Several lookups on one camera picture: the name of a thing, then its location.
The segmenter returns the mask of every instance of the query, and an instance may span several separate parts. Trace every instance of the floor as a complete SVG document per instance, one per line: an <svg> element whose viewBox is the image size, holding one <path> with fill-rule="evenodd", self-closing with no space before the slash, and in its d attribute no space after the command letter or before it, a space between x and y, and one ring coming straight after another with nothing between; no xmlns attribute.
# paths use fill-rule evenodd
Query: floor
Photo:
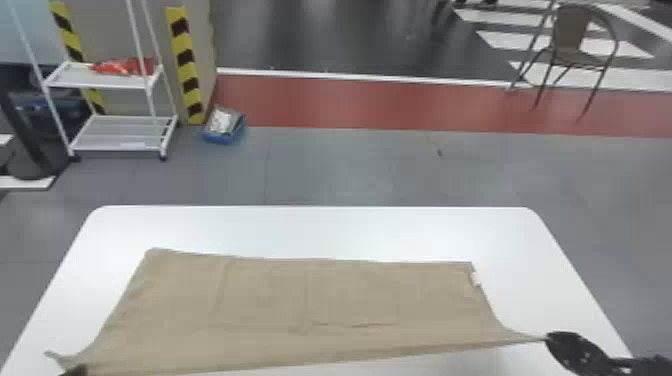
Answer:
<svg viewBox="0 0 672 376"><path fill-rule="evenodd" d="M262 70L510 81L548 2L500 0L496 10L434 12L436 0L230 0L212 4L217 65ZM672 8L598 5L620 48L602 86L672 91ZM548 44L546 28L537 48ZM608 55L609 34L593 23L586 51ZM526 79L538 84L547 58ZM552 73L551 78L560 70ZM592 72L571 71L564 87L592 87Z"/></svg>
<svg viewBox="0 0 672 376"><path fill-rule="evenodd" d="M549 89L534 107L536 94L536 88L507 92L500 87L220 74L214 100L244 112L255 126L672 137L670 94L602 91L585 114L586 90Z"/></svg>
<svg viewBox="0 0 672 376"><path fill-rule="evenodd" d="M672 355L670 162L668 139L279 127L180 129L167 163L85 157L0 202L0 362L87 214L118 204L527 206L630 349Z"/></svg>

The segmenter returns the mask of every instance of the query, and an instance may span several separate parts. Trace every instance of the metal chair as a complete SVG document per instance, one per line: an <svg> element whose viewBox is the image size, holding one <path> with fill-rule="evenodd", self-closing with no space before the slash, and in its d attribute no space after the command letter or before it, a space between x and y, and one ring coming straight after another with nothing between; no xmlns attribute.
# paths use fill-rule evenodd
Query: metal chair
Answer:
<svg viewBox="0 0 672 376"><path fill-rule="evenodd" d="M600 77L597 79L597 82L590 93L590 97L588 97L588 102L586 102L586 106L583 108L583 113L585 113L593 103L593 99L602 83L604 74L607 72L607 69L611 65L611 62L618 51L619 41L609 19L600 9L592 5L563 4L557 9L554 16L551 44L537 52L518 79L520 80L525 77L541 54L545 52L550 53L551 60L548 64L546 74L544 75L544 80L537 92L537 98L534 101L534 106L536 107L539 104L539 100L541 100L541 95L546 89L546 81L548 81L548 77L554 66L565 67L565 70L555 79L555 81L553 81L554 86L571 68L598 71ZM606 59L593 56L588 52L581 50L581 42L583 42L583 39L586 36L586 31L588 30L590 22L595 22L604 27L607 33L609 33L611 40L614 42L614 48Z"/></svg>

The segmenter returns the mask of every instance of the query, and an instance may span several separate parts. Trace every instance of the shelf rack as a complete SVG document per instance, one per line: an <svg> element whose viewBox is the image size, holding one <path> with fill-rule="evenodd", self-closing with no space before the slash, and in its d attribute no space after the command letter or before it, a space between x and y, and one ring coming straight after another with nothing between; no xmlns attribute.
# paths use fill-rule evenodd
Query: shelf rack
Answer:
<svg viewBox="0 0 672 376"><path fill-rule="evenodd" d="M142 4L142 13L144 13L149 35L152 40L154 54L158 60L158 65L154 67L154 72L149 75L145 64L139 64L141 75L105 75L90 70L92 64L78 63L70 61L67 53L66 57L56 70L47 78L43 78L35 54L28 41L16 9L14 0L7 0L10 15L19 32L19 37L28 53L28 57L33 65L36 76L40 82L40 87L44 92L49 110L56 122L58 132L63 141L68 156L73 161L78 161L80 156L77 151L158 151L159 158L165 161L167 158L168 145L172 138L175 127L177 126L177 110L175 100L170 91L168 77L163 69L163 61L159 51L159 45L154 32L152 19L147 7L147 0L140 0ZM128 20L131 25L133 41L135 43L136 55L140 62L144 61L144 52L140 44L140 36L136 23L135 14L131 0L125 0L128 12ZM170 116L158 116L154 105L153 89L157 81L162 78L165 83L166 91L172 114ZM63 122L56 110L53 99L51 98L51 88L78 88L78 89L104 89L104 90L143 90L147 97L148 116L115 116L102 115L96 113L92 103L84 95L84 99L91 109L91 116L84 123L78 134L70 141L65 133Z"/></svg>

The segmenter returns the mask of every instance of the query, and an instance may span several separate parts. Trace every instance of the chair leg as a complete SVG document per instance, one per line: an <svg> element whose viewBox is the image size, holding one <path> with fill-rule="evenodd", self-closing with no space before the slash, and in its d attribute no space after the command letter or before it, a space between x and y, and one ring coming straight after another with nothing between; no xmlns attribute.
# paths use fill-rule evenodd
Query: chair leg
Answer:
<svg viewBox="0 0 672 376"><path fill-rule="evenodd" d="M586 106L583 107L583 112L586 113L588 112L588 108L590 108L590 105L593 104L593 99L595 99L595 94L597 94L597 90L600 88L600 84L602 83L602 79L604 78L604 75L607 73L607 68L602 69L602 72L600 73L600 78L597 79L597 82L595 83L595 86L593 86L593 90L590 92L590 96L588 97L588 102L586 102Z"/></svg>
<svg viewBox="0 0 672 376"><path fill-rule="evenodd" d="M569 72L569 70L572 69L573 66L574 64L568 65L567 68L565 68L565 70L562 71L562 73L560 73L560 75L555 79L555 81L553 81L553 86L555 86L558 83L558 81L560 81L561 78L565 77L567 72Z"/></svg>
<svg viewBox="0 0 672 376"><path fill-rule="evenodd" d="M523 72L521 72L520 75L516 78L516 82L518 82L518 81L520 81L521 79L525 78L525 75L527 74L527 72L530 71L530 69L532 68L532 65L534 65L534 63L537 62L537 60L539 59L539 56L541 56L541 54L542 54L544 51L546 51L546 49L545 49L545 48L542 48L541 50L539 50L539 52L536 53L536 55L534 55L534 57L532 58L532 60L530 60L530 62L527 64L527 67L525 68L525 70L524 70Z"/></svg>
<svg viewBox="0 0 672 376"><path fill-rule="evenodd" d="M555 63L555 56L551 57L551 62L548 64L548 69L546 69L544 80L541 81L541 86L539 86L539 89L537 90L537 99L534 100L534 107L537 107L537 105L539 105L539 101L541 100L541 94L543 94L544 90L546 89L546 81L548 81L548 76L551 74L551 69L553 69L553 63Z"/></svg>

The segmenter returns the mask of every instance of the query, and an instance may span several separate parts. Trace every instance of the hazard stripe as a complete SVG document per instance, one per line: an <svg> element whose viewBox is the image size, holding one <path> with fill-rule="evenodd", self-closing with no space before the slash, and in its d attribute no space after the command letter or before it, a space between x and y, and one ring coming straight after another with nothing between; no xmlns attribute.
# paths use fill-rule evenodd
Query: hazard stripe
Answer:
<svg viewBox="0 0 672 376"><path fill-rule="evenodd" d="M182 86L182 99L189 114L189 123L203 124L205 108L198 83L187 12L184 7L166 7L166 20L172 33L171 45L177 63L177 78Z"/></svg>
<svg viewBox="0 0 672 376"><path fill-rule="evenodd" d="M77 63L85 62L86 55L84 55L84 50L82 49L82 42L75 32L68 7L62 1L49 1L49 9L51 10L51 15L54 17L54 22L56 22L70 59ZM96 113L105 114L103 96L100 94L100 91L87 89L84 90L84 95L91 102Z"/></svg>

